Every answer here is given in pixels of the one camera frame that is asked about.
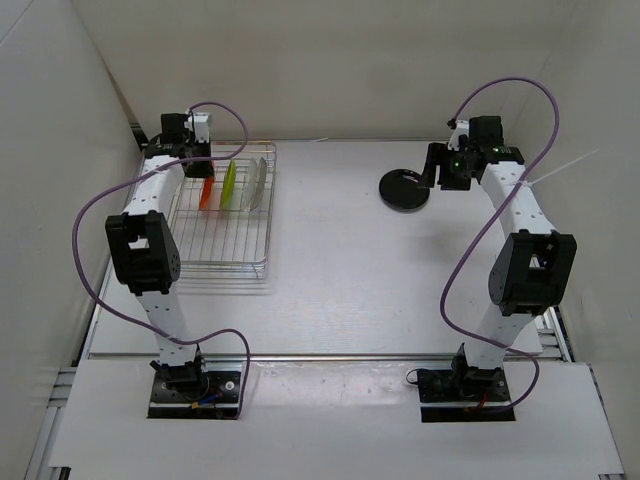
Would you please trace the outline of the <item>orange plate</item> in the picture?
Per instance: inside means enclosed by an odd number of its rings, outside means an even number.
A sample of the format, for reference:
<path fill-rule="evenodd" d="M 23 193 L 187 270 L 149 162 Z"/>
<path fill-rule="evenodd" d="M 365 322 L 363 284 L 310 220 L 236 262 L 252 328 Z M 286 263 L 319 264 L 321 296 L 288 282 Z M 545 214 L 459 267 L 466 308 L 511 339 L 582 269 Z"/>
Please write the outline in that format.
<path fill-rule="evenodd" d="M 198 206 L 200 211 L 205 211 L 209 208 L 214 181 L 214 176 L 207 177 L 203 180 Z"/>

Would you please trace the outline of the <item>green plate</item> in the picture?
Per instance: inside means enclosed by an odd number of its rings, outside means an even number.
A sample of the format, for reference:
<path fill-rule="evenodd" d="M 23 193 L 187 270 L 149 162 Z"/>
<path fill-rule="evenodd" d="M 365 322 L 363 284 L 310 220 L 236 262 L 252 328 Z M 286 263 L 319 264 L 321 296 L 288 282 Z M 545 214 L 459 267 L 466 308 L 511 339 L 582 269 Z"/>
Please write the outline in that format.
<path fill-rule="evenodd" d="M 229 165 L 225 173 L 224 181 L 222 183 L 222 190 L 221 190 L 220 201 L 219 201 L 219 207 L 221 210 L 229 209 L 232 196 L 233 196 L 235 182 L 236 182 L 236 173 L 237 173 L 236 162 L 234 159 L 232 159 L 229 162 Z"/>

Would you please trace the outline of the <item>black plate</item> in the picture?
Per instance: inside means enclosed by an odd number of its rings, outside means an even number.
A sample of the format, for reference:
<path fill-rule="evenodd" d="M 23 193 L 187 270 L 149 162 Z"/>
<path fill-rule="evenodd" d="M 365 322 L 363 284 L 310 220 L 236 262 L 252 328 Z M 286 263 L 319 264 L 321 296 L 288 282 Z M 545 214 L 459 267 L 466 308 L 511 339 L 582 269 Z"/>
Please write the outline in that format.
<path fill-rule="evenodd" d="M 421 186 L 420 179 L 421 175 L 413 170 L 391 170 L 379 181 L 379 195 L 388 207 L 396 211 L 420 210 L 430 197 L 430 189 Z"/>

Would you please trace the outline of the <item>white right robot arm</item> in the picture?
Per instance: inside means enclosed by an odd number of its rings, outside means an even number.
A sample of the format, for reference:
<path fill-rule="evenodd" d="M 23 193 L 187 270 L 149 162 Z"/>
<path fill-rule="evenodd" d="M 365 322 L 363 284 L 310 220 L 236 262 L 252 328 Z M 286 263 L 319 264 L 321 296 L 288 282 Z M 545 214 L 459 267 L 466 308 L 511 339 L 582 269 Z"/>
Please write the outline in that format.
<path fill-rule="evenodd" d="M 452 393 L 470 400 L 496 380 L 507 349 L 521 331 L 561 302 L 577 242 L 553 226 L 525 185 L 525 160 L 518 148 L 505 145 L 500 117 L 452 120 L 448 125 L 450 140 L 428 148 L 420 186 L 467 191 L 477 182 L 491 200 L 505 237 L 488 276 L 491 304 L 477 333 L 456 353 L 449 375 Z"/>

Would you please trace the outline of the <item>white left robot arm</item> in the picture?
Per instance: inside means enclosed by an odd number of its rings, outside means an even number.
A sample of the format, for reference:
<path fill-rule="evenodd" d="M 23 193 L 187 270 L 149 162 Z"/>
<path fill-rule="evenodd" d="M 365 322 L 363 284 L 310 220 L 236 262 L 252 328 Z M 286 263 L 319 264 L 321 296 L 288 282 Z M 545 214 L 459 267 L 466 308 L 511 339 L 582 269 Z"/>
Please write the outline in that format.
<path fill-rule="evenodd" d="M 194 162 L 161 167 L 177 159 L 211 155 L 210 115 L 172 113 L 161 116 L 161 134 L 144 151 L 142 172 L 153 175 L 137 184 L 119 215 L 107 218 L 105 229 L 118 281 L 143 307 L 156 336 L 159 359 L 152 368 L 166 386 L 186 399 L 206 395 L 210 377 L 202 370 L 199 348 L 174 342 L 188 328 L 172 286 L 181 273 L 179 249 L 167 221 L 173 197 L 186 177 L 206 178 L 212 164 Z"/>

